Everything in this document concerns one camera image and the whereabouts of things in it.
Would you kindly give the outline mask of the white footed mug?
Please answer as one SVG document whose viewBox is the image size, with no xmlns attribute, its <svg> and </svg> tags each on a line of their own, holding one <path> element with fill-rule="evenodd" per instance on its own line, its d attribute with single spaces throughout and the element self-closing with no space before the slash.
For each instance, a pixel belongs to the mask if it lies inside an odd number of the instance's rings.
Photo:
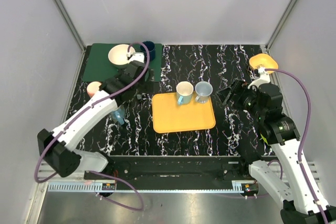
<svg viewBox="0 0 336 224">
<path fill-rule="evenodd" d="M 195 92 L 196 92 L 195 101 L 204 104 L 210 99 L 210 95 L 213 92 L 213 87 L 209 82 L 201 81 L 196 84 Z"/>
</svg>

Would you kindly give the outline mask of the beige mug blue inside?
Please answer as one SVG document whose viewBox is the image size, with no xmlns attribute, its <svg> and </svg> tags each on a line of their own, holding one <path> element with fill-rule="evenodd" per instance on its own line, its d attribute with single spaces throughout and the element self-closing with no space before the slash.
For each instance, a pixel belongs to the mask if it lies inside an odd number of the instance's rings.
<svg viewBox="0 0 336 224">
<path fill-rule="evenodd" d="M 119 123 L 120 125 L 124 125 L 125 121 L 125 108 L 123 105 L 120 105 L 115 111 L 110 113 L 110 116 L 114 123 Z"/>
</svg>

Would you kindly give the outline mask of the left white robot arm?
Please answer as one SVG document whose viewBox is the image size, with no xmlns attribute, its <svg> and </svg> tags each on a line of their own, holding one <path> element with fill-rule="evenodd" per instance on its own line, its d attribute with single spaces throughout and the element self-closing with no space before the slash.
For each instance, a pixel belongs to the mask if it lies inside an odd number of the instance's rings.
<svg viewBox="0 0 336 224">
<path fill-rule="evenodd" d="M 131 61 L 126 68 L 105 80 L 92 98 L 66 122 L 51 131 L 37 134 L 40 161 L 45 161 L 60 177 L 76 171 L 92 170 L 99 178 L 113 175 L 113 161 L 100 152 L 80 151 L 81 139 L 105 116 L 133 99 L 138 91 L 151 90 L 154 72 L 148 63 Z"/>
</svg>

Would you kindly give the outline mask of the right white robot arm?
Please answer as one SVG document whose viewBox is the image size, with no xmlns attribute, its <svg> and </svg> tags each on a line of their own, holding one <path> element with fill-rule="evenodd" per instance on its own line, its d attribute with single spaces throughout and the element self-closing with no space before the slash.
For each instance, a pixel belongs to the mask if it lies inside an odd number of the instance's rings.
<svg viewBox="0 0 336 224">
<path fill-rule="evenodd" d="M 270 169 L 257 153 L 241 154 L 238 167 L 244 180 L 254 178 L 281 208 L 283 223 L 330 223 L 335 207 L 324 198 L 309 170 L 300 135 L 294 121 L 282 111 L 278 86 L 263 83 L 258 87 L 236 80 L 229 88 L 217 91 L 222 104 L 246 110 L 257 123 L 260 136 L 275 152 L 285 171 L 287 183 Z"/>
</svg>

